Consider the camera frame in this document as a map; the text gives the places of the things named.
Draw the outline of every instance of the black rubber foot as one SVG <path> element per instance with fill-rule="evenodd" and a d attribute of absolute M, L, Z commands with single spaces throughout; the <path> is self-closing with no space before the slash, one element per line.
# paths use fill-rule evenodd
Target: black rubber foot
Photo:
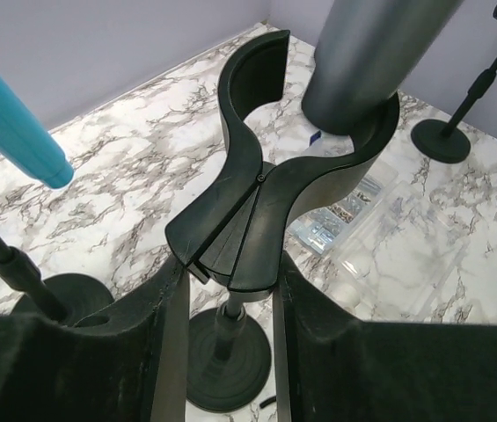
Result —
<path fill-rule="evenodd" d="M 113 303 L 113 296 L 107 287 L 84 274 L 59 274 L 43 282 L 68 312 L 60 321 L 62 325 L 71 327 L 82 318 Z M 42 314 L 27 295 L 23 295 L 11 311 L 12 314 L 20 312 Z"/>
<path fill-rule="evenodd" d="M 246 406 L 262 391 L 272 366 L 272 351 L 266 333 L 247 317 L 230 358 L 217 359 L 216 312 L 201 312 L 189 323 L 187 399 L 203 410 L 225 413 Z"/>
<path fill-rule="evenodd" d="M 469 156 L 471 143 L 461 130 L 455 128 L 451 136 L 444 138 L 440 135 L 446 122 L 441 120 L 423 120 L 418 123 L 411 133 L 414 145 L 422 154 L 436 161 L 456 164 Z"/>

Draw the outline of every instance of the microphone stand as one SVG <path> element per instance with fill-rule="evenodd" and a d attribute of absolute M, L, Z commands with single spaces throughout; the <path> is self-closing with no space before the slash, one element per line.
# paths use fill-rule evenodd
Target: microphone stand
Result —
<path fill-rule="evenodd" d="M 83 274 L 65 273 L 42 280 L 39 268 L 23 251 L 0 237 L 0 278 L 25 293 L 14 312 L 37 312 L 71 326 L 113 302 L 107 287 Z"/>
<path fill-rule="evenodd" d="M 475 80 L 448 123 L 427 119 L 418 123 L 411 133 L 414 145 L 425 156 L 447 164 L 461 163 L 471 152 L 467 136 L 457 124 L 471 110 L 478 99 L 488 91 L 497 73 L 497 57 L 490 68 L 484 70 Z"/>

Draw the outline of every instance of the clear plastic box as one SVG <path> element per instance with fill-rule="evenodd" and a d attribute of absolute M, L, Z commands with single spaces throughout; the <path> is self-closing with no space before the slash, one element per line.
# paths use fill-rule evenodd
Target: clear plastic box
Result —
<path fill-rule="evenodd" d="M 303 155 L 343 156 L 351 153 L 351 141 L 347 137 L 341 138 L 336 143 L 329 138 L 320 139 L 305 150 Z M 358 215 L 367 213 L 381 193 L 391 187 L 397 176 L 395 169 L 377 159 L 346 198 L 330 207 L 313 209 L 300 216 L 291 223 L 288 232 L 316 255 L 324 255 L 334 239 L 352 226 Z"/>
<path fill-rule="evenodd" d="M 400 183 L 332 243 L 327 293 L 360 319 L 424 321 L 465 246 L 446 215 Z"/>

